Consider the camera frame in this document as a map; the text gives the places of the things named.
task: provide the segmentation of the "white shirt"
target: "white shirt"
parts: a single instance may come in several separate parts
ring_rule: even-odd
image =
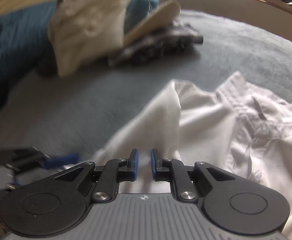
[[[103,165],[133,148],[140,152],[138,180],[122,192],[169,192],[166,182],[152,181],[152,148],[185,165],[205,161],[280,192],[291,209],[283,233],[292,240],[292,104],[240,73],[215,92],[170,81],[93,160]]]

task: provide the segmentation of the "gray bed sheet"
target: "gray bed sheet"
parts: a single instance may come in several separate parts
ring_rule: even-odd
[[[50,155],[78,153],[87,159],[171,79],[214,91],[239,70],[292,102],[292,42],[202,12],[182,11],[180,18],[203,33],[203,46],[141,66],[94,64],[63,79],[29,73],[0,112],[0,149],[35,146]],[[36,171],[24,181],[46,175]]]

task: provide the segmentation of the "beige wall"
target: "beige wall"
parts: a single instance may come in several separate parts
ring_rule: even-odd
[[[292,41],[292,14],[259,0],[177,0],[182,9],[245,22]]]

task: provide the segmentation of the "blue blanket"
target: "blue blanket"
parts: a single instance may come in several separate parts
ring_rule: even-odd
[[[47,24],[55,6],[56,1],[51,1],[0,17],[0,101],[44,57]]]

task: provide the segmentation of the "white garment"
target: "white garment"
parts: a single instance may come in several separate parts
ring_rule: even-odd
[[[292,240],[292,104],[240,73],[215,93],[170,81],[93,160],[102,165],[128,157],[133,148],[142,159],[138,180],[122,186],[122,192],[169,192],[167,183],[152,182],[152,148],[185,165],[205,161],[284,195],[291,216],[283,233]]]
[[[63,0],[58,5],[47,32],[60,77],[123,47],[129,1]]]

